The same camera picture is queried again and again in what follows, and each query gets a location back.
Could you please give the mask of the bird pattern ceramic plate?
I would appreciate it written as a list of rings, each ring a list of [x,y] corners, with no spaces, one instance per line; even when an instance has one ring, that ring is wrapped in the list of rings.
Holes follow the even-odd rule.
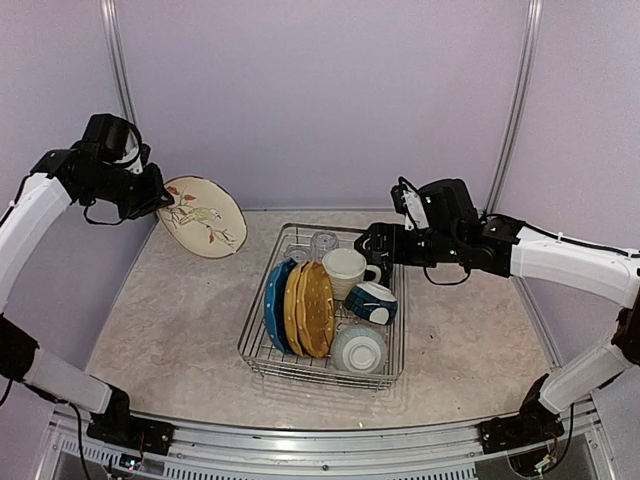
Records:
[[[205,259],[237,253],[248,236],[247,222],[235,199],[217,183],[182,176],[165,183],[173,203],[157,211],[160,223],[183,248]]]

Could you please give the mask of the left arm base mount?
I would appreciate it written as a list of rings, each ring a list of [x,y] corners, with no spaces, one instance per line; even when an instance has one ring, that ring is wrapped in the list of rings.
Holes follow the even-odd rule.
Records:
[[[168,455],[174,432],[170,423],[135,416],[118,421],[95,416],[87,428],[89,438],[162,456]]]

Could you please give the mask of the left aluminium frame post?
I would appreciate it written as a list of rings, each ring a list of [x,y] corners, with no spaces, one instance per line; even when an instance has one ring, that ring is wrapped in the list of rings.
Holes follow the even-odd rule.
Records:
[[[128,81],[116,2],[114,0],[101,0],[100,11],[120,109],[128,121],[137,124],[137,115]]]

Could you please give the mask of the aluminium frame post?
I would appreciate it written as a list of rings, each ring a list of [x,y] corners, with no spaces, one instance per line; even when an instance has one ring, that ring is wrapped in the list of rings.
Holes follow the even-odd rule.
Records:
[[[506,129],[501,142],[496,169],[490,184],[489,194],[484,206],[485,213],[496,212],[507,182],[508,171],[524,112],[531,78],[534,70],[537,44],[543,15],[543,1],[530,0],[526,16],[524,37],[517,69],[515,88],[512,95]]]
[[[128,81],[116,2],[114,0],[101,0],[100,11],[120,109],[128,121],[137,124],[137,115]]]

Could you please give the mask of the clear glass tumbler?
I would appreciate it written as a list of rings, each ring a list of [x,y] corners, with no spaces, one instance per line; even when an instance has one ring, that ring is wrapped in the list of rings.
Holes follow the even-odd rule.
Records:
[[[339,239],[335,233],[328,230],[316,231],[310,241],[311,259],[321,262],[323,257],[339,247]]]
[[[285,260],[293,260],[296,263],[309,261],[311,259],[310,248],[302,244],[289,244],[284,252]]]

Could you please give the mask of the blue polka dot plate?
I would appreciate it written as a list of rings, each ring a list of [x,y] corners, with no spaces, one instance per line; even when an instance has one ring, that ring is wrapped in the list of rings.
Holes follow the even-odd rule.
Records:
[[[277,264],[269,273],[264,296],[264,320],[273,346],[283,354],[293,354],[284,324],[284,296],[290,273],[297,262],[288,259]]]

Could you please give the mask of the cream ribbed mug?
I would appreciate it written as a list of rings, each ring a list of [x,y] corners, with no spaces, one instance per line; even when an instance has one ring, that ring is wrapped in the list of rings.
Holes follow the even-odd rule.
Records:
[[[335,300],[343,301],[349,292],[364,281],[365,274],[374,274],[373,281],[379,283],[382,271],[378,266],[369,265],[366,258],[349,248],[337,248],[324,255],[321,261],[332,287]]]

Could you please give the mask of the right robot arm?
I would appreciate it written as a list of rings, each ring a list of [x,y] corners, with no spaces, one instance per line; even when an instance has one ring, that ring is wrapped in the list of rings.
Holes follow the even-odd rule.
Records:
[[[574,401],[639,364],[639,253],[552,234],[512,217],[406,229],[373,223],[356,250],[378,265],[457,264],[521,284],[561,349],[562,364],[529,390],[511,433],[535,442]]]

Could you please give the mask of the pale striped bowl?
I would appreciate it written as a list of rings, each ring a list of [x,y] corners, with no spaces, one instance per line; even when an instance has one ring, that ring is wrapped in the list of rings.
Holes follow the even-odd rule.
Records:
[[[381,373],[387,361],[387,345],[373,328],[350,326],[340,330],[331,345],[331,363],[354,374]]]

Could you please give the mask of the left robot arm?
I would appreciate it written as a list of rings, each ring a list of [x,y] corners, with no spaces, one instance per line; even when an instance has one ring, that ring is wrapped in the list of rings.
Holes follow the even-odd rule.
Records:
[[[90,208],[102,200],[116,205],[121,221],[134,220],[173,202],[160,168],[149,163],[137,173],[79,149],[52,150],[31,170],[1,219],[1,302],[49,228],[78,202]],[[54,354],[7,318],[1,320],[1,374],[45,397],[88,411],[121,445],[140,434],[129,413],[129,397]]]

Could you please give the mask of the teal and white bowl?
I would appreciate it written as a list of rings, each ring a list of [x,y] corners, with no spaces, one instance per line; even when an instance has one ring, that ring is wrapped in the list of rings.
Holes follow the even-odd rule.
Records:
[[[389,325],[398,311],[398,300],[390,289],[368,281],[355,285],[343,302],[356,317],[376,325]]]

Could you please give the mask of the aluminium front rail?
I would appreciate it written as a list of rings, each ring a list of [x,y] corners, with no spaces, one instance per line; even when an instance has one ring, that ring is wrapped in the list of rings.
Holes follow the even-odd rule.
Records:
[[[548,479],[617,479],[595,405],[581,400],[563,423],[571,444],[548,440],[487,453],[477,420],[418,427],[291,430],[169,418],[164,455],[145,451],[139,470],[130,450],[79,435],[85,420],[59,406],[40,447],[33,479],[515,479],[514,463],[556,449]]]

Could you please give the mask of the yellow polka dot plate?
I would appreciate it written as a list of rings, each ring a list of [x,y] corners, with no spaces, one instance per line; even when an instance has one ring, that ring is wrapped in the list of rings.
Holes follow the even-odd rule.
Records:
[[[329,275],[319,262],[302,268],[296,293],[298,341],[313,358],[328,355],[334,338],[335,307]]]
[[[297,285],[304,268],[308,264],[309,261],[303,261],[292,270],[288,276],[284,294],[284,326],[286,339],[291,350],[301,357],[305,357],[306,353],[298,338],[296,321]]]

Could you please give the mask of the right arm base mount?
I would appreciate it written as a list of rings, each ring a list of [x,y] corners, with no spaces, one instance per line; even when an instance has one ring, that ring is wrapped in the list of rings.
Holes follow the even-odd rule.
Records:
[[[477,426],[484,454],[518,449],[561,437],[565,430],[557,415],[517,414],[494,417]]]

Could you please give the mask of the right aluminium frame post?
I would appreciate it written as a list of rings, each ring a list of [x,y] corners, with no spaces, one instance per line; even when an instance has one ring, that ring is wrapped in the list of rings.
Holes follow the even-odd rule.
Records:
[[[496,212],[507,182],[508,171],[524,112],[531,78],[534,70],[537,44],[543,15],[543,1],[530,0],[526,16],[524,37],[517,69],[515,88],[512,95],[506,129],[501,142],[496,169],[490,184],[489,194],[484,206],[485,213]]]

